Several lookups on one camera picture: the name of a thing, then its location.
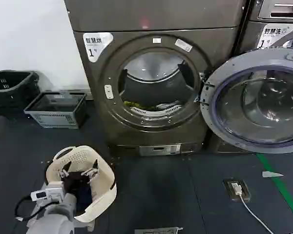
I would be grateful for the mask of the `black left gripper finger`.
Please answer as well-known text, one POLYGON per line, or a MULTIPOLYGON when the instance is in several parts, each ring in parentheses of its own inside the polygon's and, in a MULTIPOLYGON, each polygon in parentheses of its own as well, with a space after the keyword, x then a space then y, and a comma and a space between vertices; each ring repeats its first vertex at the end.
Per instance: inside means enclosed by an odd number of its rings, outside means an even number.
POLYGON ((85 172, 82 172, 81 176, 87 177, 88 181, 91 182, 98 173, 99 173, 98 160, 95 160, 93 166, 87 169, 85 172))
POLYGON ((71 179, 71 175, 68 172, 69 168, 71 166, 71 162, 66 163, 63 168, 59 171, 59 176, 61 181, 66 181, 71 179))

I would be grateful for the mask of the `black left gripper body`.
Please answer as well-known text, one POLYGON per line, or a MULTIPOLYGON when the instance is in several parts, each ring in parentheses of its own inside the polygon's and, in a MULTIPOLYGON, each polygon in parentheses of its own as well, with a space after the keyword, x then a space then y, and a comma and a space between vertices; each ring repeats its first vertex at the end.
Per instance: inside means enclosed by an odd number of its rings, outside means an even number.
POLYGON ((89 176, 82 172, 69 172, 63 177, 63 185, 66 193, 76 193, 80 187, 90 181, 89 176))

